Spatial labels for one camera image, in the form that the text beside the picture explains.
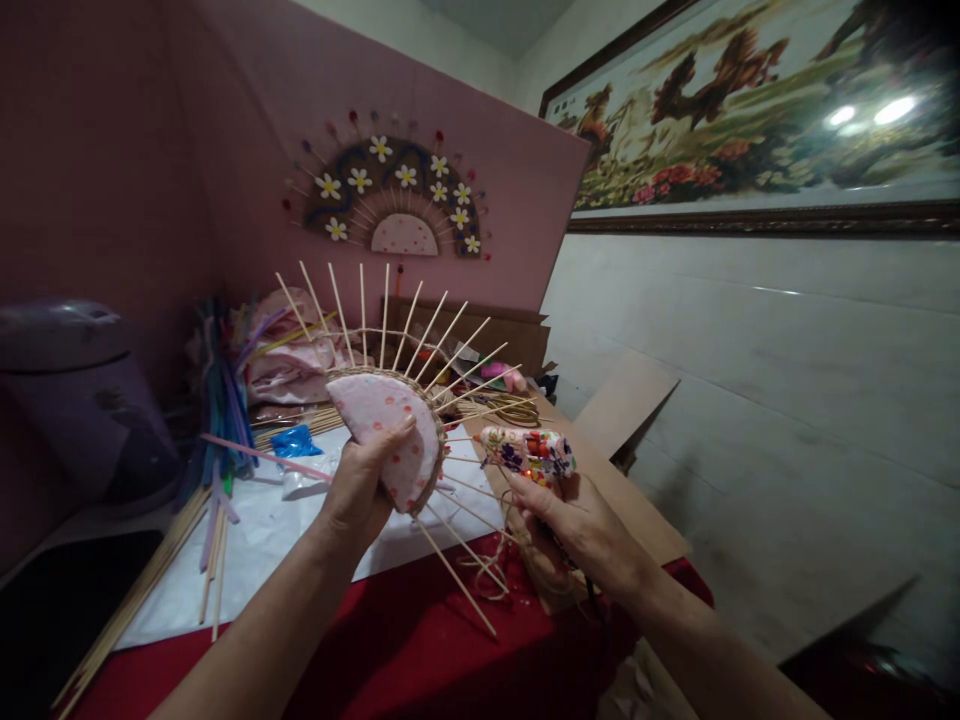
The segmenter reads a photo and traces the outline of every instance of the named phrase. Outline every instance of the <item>red tablecloth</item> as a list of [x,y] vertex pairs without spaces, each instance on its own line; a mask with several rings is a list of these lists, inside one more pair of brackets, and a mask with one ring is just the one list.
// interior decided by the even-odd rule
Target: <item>red tablecloth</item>
[[[493,535],[470,543],[486,553],[496,544]],[[500,561],[516,591],[481,604],[496,639],[436,557],[354,583],[286,717],[593,718],[638,629],[605,600],[605,630],[576,608],[548,617],[516,553],[509,549]],[[463,554],[458,547],[446,552],[451,562]],[[713,604],[686,560],[667,570]],[[469,571],[461,574],[469,585]],[[209,646],[206,630],[115,653],[74,717],[146,717]]]

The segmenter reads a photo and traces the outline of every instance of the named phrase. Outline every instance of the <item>framed painting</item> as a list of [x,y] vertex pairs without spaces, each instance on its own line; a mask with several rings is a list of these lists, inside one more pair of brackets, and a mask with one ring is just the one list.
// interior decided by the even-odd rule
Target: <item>framed painting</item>
[[919,0],[668,0],[544,93],[570,232],[960,230],[960,55]]

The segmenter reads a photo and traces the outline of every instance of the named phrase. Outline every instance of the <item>pink wall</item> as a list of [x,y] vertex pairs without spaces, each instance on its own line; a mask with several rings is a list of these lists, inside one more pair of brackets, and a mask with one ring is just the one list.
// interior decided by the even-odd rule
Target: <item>pink wall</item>
[[321,301],[332,304],[325,264],[333,262],[348,320],[359,318],[357,263],[367,268],[367,307],[382,295],[383,265],[400,258],[333,245],[291,228],[280,207],[283,180],[308,138],[335,147],[324,131],[353,133],[347,113],[377,109],[414,118],[428,147],[435,129],[448,155],[463,153],[486,189],[483,227],[490,262],[402,258],[403,291],[485,305],[539,310],[583,168],[587,144],[440,72],[286,0],[168,2],[174,60],[217,227],[218,262],[234,299],[296,281],[303,259]]
[[[203,185],[156,3],[8,0],[0,22],[0,304],[101,300],[160,392],[218,283]],[[74,507],[0,396],[0,571]]]

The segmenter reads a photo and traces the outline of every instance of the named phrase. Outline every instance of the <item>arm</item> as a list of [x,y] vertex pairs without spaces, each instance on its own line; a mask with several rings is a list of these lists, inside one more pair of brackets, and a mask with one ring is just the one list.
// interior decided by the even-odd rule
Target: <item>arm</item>
[[586,478],[563,481],[564,500],[512,475],[510,486],[534,544],[563,567],[545,521],[577,565],[623,605],[687,700],[704,720],[827,715],[776,668],[727,631],[717,614],[657,566]]
[[333,623],[357,563],[390,516],[377,479],[413,418],[343,449],[317,519],[154,720],[279,718],[320,639]]

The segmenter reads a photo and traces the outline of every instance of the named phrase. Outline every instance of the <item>ceiling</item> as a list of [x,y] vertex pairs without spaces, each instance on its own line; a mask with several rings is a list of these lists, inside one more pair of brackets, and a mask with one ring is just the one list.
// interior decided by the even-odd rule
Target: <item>ceiling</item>
[[420,0],[474,37],[519,60],[573,0]]

